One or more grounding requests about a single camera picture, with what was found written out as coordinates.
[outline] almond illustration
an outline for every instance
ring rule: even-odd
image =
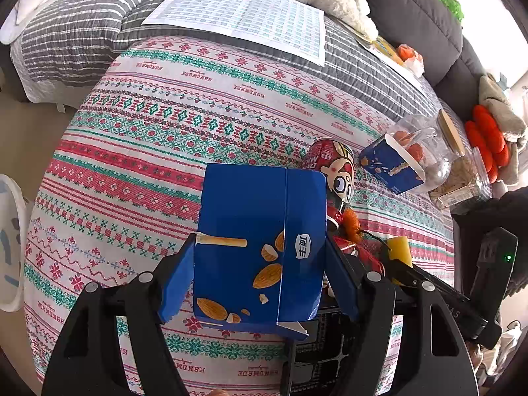
[[[240,323],[241,319],[240,319],[240,316],[238,314],[229,313],[229,316],[228,316],[228,318],[225,321],[227,321],[228,323],[236,324],[236,323]]]
[[[215,320],[225,320],[225,318],[228,316],[228,312],[218,302],[212,301],[210,299],[198,298],[196,303],[202,312],[210,318]]]
[[[268,262],[273,262],[276,258],[279,257],[275,249],[269,244],[265,244],[264,247],[262,247],[260,253],[262,254],[262,257]]]
[[[265,289],[278,283],[282,277],[282,265],[280,263],[272,263],[263,268],[253,280],[253,287],[255,289]]]
[[[284,251],[284,229],[277,235],[277,238],[275,238],[275,248],[279,252]]]

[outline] tablecloth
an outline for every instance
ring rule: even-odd
[[[390,124],[322,80],[233,47],[157,37],[123,52],[64,133],[31,217],[25,316],[39,378],[85,284],[129,282],[196,230],[208,162],[298,167],[318,138],[358,152]],[[396,196],[356,167],[352,207],[374,234],[409,237],[415,263],[452,283],[451,221],[427,196]],[[277,394],[282,339],[204,328],[192,297],[191,286],[163,326],[189,393]],[[129,386],[141,393],[125,318],[117,327]],[[380,391],[390,385],[400,318],[392,333]]]

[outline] gray sofa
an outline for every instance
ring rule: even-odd
[[[394,47],[402,43],[423,56],[427,81],[465,121],[478,103],[484,68],[462,27],[440,0],[367,0],[379,33]]]

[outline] floor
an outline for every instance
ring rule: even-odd
[[[19,103],[0,92],[0,173],[14,179],[26,198],[36,197],[44,170],[73,113],[72,109],[59,113],[54,104]],[[23,309],[16,313],[0,310],[0,347],[21,378],[40,394]]]

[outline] screw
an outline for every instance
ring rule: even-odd
[[[152,281],[154,276],[151,272],[144,272],[143,274],[139,275],[139,282],[140,283],[148,283],[149,281]]]
[[[435,285],[431,283],[430,281],[425,281],[422,283],[422,287],[427,292],[432,292],[435,289]]]
[[[99,285],[95,281],[91,281],[84,287],[84,289],[88,293],[92,293],[92,292],[95,292],[98,287],[99,287]]]
[[[374,283],[377,283],[381,281],[381,274],[376,271],[369,271],[366,273],[366,277],[369,281],[372,281]]]

